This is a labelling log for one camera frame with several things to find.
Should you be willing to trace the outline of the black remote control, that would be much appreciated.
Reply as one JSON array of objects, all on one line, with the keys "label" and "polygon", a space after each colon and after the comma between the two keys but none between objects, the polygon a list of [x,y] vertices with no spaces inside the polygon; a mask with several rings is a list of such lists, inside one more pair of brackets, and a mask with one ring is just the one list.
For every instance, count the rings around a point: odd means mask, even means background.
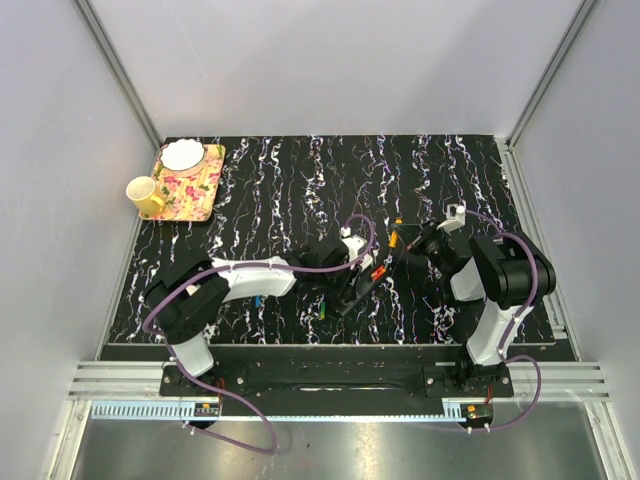
[{"label": "black remote control", "polygon": [[345,283],[340,295],[335,301],[336,312],[346,316],[362,301],[381,285],[389,275],[389,269],[384,265],[371,266],[362,271],[355,271]]}]

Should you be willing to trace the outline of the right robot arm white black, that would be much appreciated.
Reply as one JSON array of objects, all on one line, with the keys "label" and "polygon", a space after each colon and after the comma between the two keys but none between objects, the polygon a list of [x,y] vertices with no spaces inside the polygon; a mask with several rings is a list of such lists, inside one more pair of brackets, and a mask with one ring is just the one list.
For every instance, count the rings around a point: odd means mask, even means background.
[{"label": "right robot arm white black", "polygon": [[450,367],[423,370],[429,396],[510,396],[507,353],[519,324],[553,293],[551,262],[523,233],[468,236],[431,221],[396,224],[407,253],[426,258],[440,273],[440,291],[453,303],[482,300],[480,320]]}]

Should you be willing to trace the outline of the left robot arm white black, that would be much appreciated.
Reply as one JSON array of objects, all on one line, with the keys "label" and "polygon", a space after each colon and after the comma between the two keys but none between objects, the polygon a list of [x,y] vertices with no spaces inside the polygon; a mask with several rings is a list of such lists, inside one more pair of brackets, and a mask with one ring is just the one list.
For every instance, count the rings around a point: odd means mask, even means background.
[{"label": "left robot arm white black", "polygon": [[204,336],[220,307],[253,297],[284,297],[298,287],[332,288],[373,263],[368,241],[358,235],[303,245],[262,260],[232,261],[189,250],[144,292],[159,312],[149,322],[184,367],[182,384],[195,395],[213,390],[217,373]]}]

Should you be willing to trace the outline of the floral pink yellow tray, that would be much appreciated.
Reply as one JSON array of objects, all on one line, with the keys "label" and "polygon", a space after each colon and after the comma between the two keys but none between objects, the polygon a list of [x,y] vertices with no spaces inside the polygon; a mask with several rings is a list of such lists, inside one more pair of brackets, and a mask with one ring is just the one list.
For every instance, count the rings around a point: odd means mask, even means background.
[{"label": "floral pink yellow tray", "polygon": [[142,220],[173,222],[204,222],[211,217],[221,177],[226,148],[220,144],[205,144],[204,166],[188,177],[180,177],[166,169],[157,155],[151,177],[156,181],[167,206],[154,217],[138,213]]}]

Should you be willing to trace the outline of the white scalloped bowl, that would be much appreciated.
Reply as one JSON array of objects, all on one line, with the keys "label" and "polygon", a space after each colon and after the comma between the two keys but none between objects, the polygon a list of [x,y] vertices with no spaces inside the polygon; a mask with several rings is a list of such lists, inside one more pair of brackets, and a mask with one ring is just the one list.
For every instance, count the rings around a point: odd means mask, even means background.
[{"label": "white scalloped bowl", "polygon": [[172,171],[186,171],[198,165],[205,156],[201,142],[193,139],[180,139],[162,149],[160,162]]}]

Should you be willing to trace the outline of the yellow mug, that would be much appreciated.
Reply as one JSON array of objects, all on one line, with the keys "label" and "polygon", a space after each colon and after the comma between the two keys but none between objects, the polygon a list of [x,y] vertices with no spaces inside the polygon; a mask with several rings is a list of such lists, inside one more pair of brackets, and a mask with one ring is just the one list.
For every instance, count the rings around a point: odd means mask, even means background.
[{"label": "yellow mug", "polygon": [[143,215],[153,217],[161,214],[166,208],[165,197],[152,177],[134,178],[128,183],[125,193]]}]

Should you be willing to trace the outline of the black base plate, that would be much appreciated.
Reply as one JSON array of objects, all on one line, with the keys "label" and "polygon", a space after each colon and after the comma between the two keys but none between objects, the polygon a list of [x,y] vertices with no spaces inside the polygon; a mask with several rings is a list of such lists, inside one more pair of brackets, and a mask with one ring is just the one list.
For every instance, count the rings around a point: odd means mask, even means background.
[{"label": "black base plate", "polygon": [[201,381],[278,416],[429,415],[442,400],[510,399],[508,369],[491,367],[461,385],[459,345],[216,346]]}]

